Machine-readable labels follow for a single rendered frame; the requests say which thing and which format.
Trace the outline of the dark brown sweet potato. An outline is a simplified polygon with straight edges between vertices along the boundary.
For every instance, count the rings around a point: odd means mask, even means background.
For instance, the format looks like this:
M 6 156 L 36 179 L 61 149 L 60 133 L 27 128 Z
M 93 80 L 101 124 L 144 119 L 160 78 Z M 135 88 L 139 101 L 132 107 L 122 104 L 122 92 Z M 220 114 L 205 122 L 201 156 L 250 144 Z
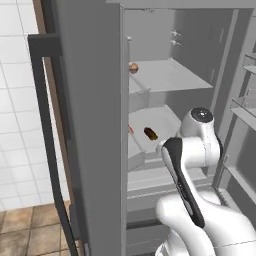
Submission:
M 145 127 L 144 133 L 150 140 L 158 139 L 158 135 L 150 127 Z

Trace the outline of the white fridge rack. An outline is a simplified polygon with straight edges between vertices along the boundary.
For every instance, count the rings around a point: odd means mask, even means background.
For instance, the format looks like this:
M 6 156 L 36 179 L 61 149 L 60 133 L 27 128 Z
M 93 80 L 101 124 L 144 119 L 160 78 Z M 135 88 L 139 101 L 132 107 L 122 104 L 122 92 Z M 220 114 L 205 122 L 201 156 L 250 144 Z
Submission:
M 174 137 L 181 121 L 167 106 L 145 108 L 129 114 L 129 125 L 134 135 L 128 132 L 128 170 L 133 171 L 144 165 L 146 160 L 159 159 L 157 145 Z M 144 128 L 150 127 L 157 135 L 157 140 L 150 140 Z

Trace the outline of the grey fridge drawer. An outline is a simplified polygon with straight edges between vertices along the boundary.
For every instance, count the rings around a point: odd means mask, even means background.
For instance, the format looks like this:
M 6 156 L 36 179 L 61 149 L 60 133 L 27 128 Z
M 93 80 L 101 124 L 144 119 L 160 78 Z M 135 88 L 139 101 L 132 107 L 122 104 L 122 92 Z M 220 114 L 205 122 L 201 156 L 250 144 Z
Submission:
M 176 194 L 176 185 L 166 167 L 128 174 L 127 223 L 155 219 L 157 201 Z

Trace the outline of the grey fridge shelf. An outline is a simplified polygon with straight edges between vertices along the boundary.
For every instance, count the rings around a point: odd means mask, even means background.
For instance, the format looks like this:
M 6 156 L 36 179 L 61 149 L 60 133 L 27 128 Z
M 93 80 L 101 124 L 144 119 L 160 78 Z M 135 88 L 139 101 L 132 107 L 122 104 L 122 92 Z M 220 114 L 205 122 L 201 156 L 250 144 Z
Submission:
M 211 88 L 211 85 L 173 58 L 138 61 L 135 74 L 129 75 L 129 92 L 167 92 Z

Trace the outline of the grey fridge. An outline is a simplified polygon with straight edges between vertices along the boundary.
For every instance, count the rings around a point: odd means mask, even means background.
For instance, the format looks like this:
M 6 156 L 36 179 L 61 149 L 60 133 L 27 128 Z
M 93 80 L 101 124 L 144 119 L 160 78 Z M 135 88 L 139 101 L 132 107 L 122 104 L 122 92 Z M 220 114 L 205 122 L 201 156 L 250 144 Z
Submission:
M 224 50 L 227 48 L 232 13 L 235 10 L 252 9 L 253 0 L 117 1 L 124 7 L 124 33 L 127 39 L 128 125 L 129 114 L 145 108 L 167 105 L 182 122 L 191 109 L 201 107 L 213 114 L 214 131 L 219 138 L 218 129 L 215 127 L 214 104 L 222 77 L 221 68 L 225 65 Z M 169 58 L 199 76 L 211 88 L 129 92 L 130 62 L 137 64 L 138 61 Z M 131 172 L 166 167 L 157 147 L 156 154 L 159 159 L 146 160 L 143 166 L 133 171 L 127 170 L 127 180 Z M 231 208 L 213 186 L 220 160 L 213 166 L 192 168 L 188 174 L 197 191 L 212 192 L 222 205 Z M 253 219 L 245 216 L 256 230 L 256 216 Z M 155 256 L 156 250 L 166 241 L 169 232 L 170 229 L 157 218 L 155 206 L 155 219 L 127 223 L 126 256 Z

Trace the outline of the grey fridge door with racks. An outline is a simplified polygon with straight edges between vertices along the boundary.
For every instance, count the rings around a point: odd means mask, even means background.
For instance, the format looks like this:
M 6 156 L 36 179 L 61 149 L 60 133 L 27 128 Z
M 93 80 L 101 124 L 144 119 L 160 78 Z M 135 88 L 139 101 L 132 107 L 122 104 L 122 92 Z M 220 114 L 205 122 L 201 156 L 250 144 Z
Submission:
M 214 104 L 224 151 L 213 181 L 222 200 L 251 219 L 256 216 L 256 0 L 253 4 L 232 13 Z

